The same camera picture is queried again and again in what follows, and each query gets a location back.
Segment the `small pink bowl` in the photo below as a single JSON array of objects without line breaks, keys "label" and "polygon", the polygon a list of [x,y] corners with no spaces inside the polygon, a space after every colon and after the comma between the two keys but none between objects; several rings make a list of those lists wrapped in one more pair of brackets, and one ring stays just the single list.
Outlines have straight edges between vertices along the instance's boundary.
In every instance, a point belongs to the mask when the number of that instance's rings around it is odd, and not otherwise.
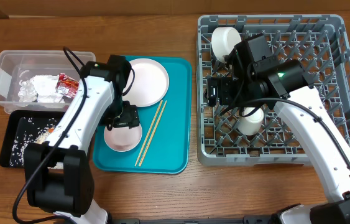
[{"label": "small pink bowl", "polygon": [[117,152],[127,152],[135,148],[142,138],[142,126],[134,128],[121,127],[112,130],[104,129],[104,141],[106,145]]}]

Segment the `white cup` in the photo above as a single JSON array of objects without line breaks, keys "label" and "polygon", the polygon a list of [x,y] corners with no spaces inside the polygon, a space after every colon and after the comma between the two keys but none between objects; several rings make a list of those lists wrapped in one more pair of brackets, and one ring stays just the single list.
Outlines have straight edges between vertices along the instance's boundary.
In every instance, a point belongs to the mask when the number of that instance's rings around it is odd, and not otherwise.
[{"label": "white cup", "polygon": [[241,113],[237,129],[247,136],[255,135],[259,132],[264,119],[264,112],[261,108],[247,107]]}]

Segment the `white bowl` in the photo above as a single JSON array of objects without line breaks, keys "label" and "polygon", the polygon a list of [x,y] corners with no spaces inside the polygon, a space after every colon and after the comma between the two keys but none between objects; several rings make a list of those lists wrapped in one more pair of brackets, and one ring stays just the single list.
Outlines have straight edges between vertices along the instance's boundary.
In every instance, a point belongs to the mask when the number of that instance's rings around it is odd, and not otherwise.
[{"label": "white bowl", "polygon": [[229,55],[234,46],[241,42],[239,32],[233,27],[218,27],[211,37],[211,48],[214,56],[222,63],[225,56]]}]

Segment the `red snack wrapper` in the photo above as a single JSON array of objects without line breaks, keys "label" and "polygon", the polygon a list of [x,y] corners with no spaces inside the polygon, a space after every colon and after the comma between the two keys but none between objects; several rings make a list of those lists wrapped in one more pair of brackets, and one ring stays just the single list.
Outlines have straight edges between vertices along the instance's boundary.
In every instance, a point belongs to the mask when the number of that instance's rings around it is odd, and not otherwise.
[{"label": "red snack wrapper", "polygon": [[56,92],[67,98],[74,98],[76,96],[78,86],[79,83],[75,79],[69,77],[65,73],[60,73],[56,84]]}]

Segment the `white napkin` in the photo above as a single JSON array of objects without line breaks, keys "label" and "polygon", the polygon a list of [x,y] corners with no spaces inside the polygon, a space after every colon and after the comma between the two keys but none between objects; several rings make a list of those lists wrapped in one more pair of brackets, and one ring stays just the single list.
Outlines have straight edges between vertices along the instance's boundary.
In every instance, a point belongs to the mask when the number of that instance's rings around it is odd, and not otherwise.
[{"label": "white napkin", "polygon": [[63,95],[56,91],[58,79],[58,75],[36,75],[30,79],[37,92],[37,101],[39,103],[64,102]]}]

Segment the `peanuts and rice scraps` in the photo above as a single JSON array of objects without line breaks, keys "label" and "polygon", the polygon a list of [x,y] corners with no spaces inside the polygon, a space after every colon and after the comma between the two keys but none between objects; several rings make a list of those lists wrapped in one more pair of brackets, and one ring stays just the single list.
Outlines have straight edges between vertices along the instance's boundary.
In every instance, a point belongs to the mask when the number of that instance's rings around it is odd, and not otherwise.
[{"label": "peanuts and rice scraps", "polygon": [[45,138],[42,135],[48,129],[55,129],[58,118],[27,118],[22,117],[17,126],[9,159],[10,167],[24,166],[24,151],[30,143],[42,144]]}]

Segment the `aluminium foil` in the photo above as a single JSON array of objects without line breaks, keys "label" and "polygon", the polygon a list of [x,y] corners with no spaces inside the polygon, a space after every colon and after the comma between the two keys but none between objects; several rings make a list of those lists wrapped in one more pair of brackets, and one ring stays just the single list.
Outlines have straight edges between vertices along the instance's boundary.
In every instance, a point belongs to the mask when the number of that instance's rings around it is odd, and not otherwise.
[{"label": "aluminium foil", "polygon": [[37,100],[38,93],[35,90],[32,79],[27,81],[21,80],[19,84],[21,86],[17,94],[19,97],[19,102],[28,103],[28,102],[34,102]]}]

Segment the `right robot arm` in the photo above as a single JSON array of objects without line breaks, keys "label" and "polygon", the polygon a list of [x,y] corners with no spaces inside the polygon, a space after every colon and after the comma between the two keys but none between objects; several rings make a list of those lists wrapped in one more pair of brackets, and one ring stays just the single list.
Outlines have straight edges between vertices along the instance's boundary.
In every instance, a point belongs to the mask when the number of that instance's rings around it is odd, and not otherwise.
[{"label": "right robot arm", "polygon": [[275,111],[313,164],[327,198],[318,205],[285,208],[271,223],[350,223],[350,147],[300,61],[266,58],[234,69],[234,74],[236,79],[207,80],[208,105],[231,110],[266,104]]}]

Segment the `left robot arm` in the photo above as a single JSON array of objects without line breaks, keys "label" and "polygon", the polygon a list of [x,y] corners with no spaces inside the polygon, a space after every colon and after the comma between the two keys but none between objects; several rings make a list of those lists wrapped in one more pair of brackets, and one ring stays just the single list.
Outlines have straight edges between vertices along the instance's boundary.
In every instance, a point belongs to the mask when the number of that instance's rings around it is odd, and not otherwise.
[{"label": "left robot arm", "polygon": [[41,144],[24,151],[29,205],[65,223],[110,223],[111,215],[93,199],[88,162],[90,142],[99,125],[108,130],[140,126],[137,108],[122,98],[133,73],[130,62],[111,55],[107,63],[89,61],[80,69],[80,86],[59,124]]}]

